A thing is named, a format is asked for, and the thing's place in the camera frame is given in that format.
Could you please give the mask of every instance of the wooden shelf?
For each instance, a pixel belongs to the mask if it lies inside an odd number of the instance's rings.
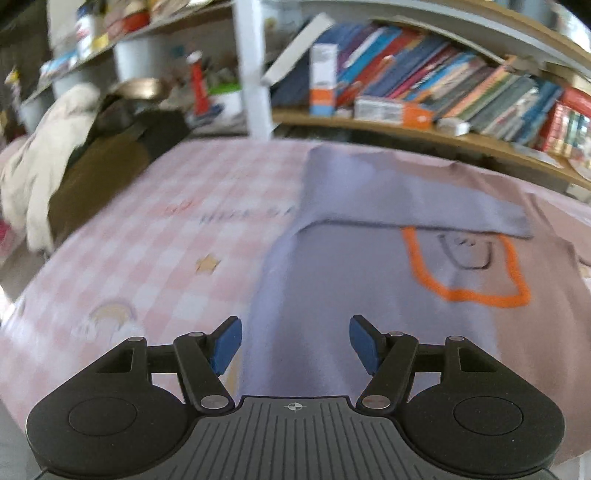
[[[118,43],[124,42],[126,40],[131,40],[133,38],[143,37],[146,35],[171,34],[173,32],[184,30],[186,28],[193,28],[206,23],[228,20],[230,18],[232,18],[232,1],[225,0],[211,5],[206,5],[205,7],[187,8],[168,17],[155,20],[150,25],[147,25],[144,28],[140,28],[135,32],[125,35],[117,41],[109,43],[102,50],[94,52],[88,58],[78,62],[67,72],[62,73],[61,75],[58,75],[55,78],[53,78],[50,82],[44,83],[42,86],[39,86],[33,92],[33,94],[29,96],[29,98],[23,101],[23,105],[32,102],[35,98],[37,98],[37,96],[39,96],[47,88],[49,88],[56,80],[62,79],[68,76],[70,73],[81,69],[82,67],[91,65],[94,60],[102,57],[105,53],[112,51]]]
[[[535,58],[542,58],[569,66],[587,77],[591,77],[591,53],[586,52],[571,39],[561,35],[542,25],[538,21],[526,17],[518,12],[498,5],[494,1],[487,0],[299,0],[302,4],[314,5],[314,9],[326,11],[329,15],[339,10],[343,13],[345,5],[366,5],[373,7],[373,12],[379,11],[378,16],[401,14],[408,17],[417,17],[417,20],[432,23],[438,27],[460,33],[458,30],[462,24],[460,34],[469,40],[481,43],[490,48],[496,54],[504,55],[517,53],[521,56],[538,52]],[[470,28],[470,25],[478,25],[486,29]],[[498,39],[500,35],[516,40],[512,43],[516,51],[495,51],[490,35]]]
[[[460,137],[450,137],[433,129],[427,131],[414,130],[411,128],[395,127],[393,125],[377,122],[366,122],[350,118],[310,116],[307,112],[290,109],[274,109],[273,121],[278,124],[286,125],[364,130],[386,135],[394,135],[397,137],[416,138],[418,140],[425,140],[434,144],[463,148],[476,153],[481,153],[483,155],[488,155],[499,160],[505,160],[517,165],[531,167],[535,170],[543,171],[556,178],[566,180],[569,183],[574,183],[591,190],[591,181],[588,181],[580,176],[573,169],[573,167],[570,166],[569,162],[565,158],[556,158],[556,160],[564,167],[557,168],[537,160],[536,158],[517,153],[510,143],[490,137],[485,137],[484,135],[467,134]]]

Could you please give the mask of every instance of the orange box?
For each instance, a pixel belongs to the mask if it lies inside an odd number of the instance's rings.
[[[401,100],[360,96],[355,99],[356,120],[380,122],[397,127],[429,130],[433,126],[433,112],[416,103]]]

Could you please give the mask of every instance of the star print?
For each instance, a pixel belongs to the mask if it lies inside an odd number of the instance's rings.
[[[210,275],[220,264],[221,260],[215,258],[212,254],[197,260],[195,265],[195,273],[209,273]]]

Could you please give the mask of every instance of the white blanket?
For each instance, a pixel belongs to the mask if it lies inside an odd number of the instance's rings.
[[[76,85],[47,111],[0,177],[4,219],[27,234],[31,251],[53,252],[47,219],[49,199],[59,188],[73,150],[84,143],[96,116],[100,92]]]

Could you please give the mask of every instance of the red book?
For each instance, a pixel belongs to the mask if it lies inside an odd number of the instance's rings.
[[[439,65],[441,65],[444,61],[450,59],[455,54],[458,53],[458,50],[452,46],[444,48],[441,52],[435,55],[431,60],[429,60],[423,68],[419,71],[415,72],[411,75],[407,80],[405,80],[400,87],[395,89],[388,98],[404,98],[401,97],[402,94],[407,93],[415,83],[419,80],[422,80],[427,74],[431,73],[435,70]]]
[[[564,122],[564,116],[569,114],[570,108],[565,107],[562,103],[558,102],[553,107],[546,123],[540,130],[540,136],[536,142],[535,149],[541,152],[550,152],[554,144],[556,143],[557,137],[560,135],[562,124]]]
[[[575,112],[584,116],[591,116],[591,96],[573,87],[564,87],[564,93],[560,100],[564,106],[572,108]]]
[[[349,85],[336,99],[336,106],[349,106],[353,104],[355,97],[358,96],[370,82],[385,71],[392,62],[395,61],[393,55],[406,48],[410,42],[420,37],[420,34],[414,30],[404,29],[390,44],[383,49],[363,71],[357,75],[355,80]]]

